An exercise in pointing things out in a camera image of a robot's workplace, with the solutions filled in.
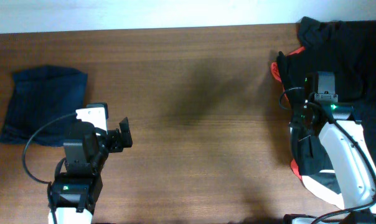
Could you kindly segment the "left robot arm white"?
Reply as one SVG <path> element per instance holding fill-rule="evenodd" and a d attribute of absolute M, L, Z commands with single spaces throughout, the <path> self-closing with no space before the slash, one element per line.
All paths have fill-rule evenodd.
<path fill-rule="evenodd" d="M 67 129 L 65 157 L 47 187 L 49 223 L 91 223 L 103 188 L 101 171 L 111 153 L 133 145 L 128 118 L 105 131 L 78 120 Z"/>

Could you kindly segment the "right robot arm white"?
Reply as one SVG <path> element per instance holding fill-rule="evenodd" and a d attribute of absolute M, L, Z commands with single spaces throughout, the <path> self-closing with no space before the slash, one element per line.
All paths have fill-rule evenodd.
<path fill-rule="evenodd" d="M 333 72 L 308 72 L 283 94 L 292 109 L 291 150 L 303 185 L 338 207 L 284 223 L 376 223 L 376 158 L 365 141 L 353 86 Z"/>

